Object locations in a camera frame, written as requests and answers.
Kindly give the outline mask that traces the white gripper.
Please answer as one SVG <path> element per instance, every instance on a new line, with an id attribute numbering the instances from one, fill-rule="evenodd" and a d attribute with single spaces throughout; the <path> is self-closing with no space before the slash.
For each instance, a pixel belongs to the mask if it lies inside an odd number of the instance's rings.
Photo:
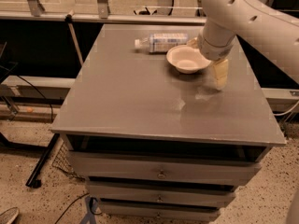
<path id="1" fill-rule="evenodd" d="M 206 28 L 200 31 L 197 38 L 195 37 L 187 42 L 189 47 L 199 48 L 200 53 L 206 59 L 216 61 L 212 63 L 211 70 L 217 90 L 223 89 L 227 83 L 229 62 L 224 58 L 230 53 L 234 42 L 234 33 L 223 30 L 209 31 Z"/>

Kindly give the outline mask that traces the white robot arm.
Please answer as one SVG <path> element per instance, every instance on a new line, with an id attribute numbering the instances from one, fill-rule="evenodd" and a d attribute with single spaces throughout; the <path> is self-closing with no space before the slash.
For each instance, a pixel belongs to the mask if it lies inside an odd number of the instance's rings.
<path id="1" fill-rule="evenodd" d="M 298 19 L 264 0 L 201 0 L 206 22 L 188 45 L 210 61 L 225 59 L 238 36 L 257 50 L 288 87 L 299 84 Z"/>

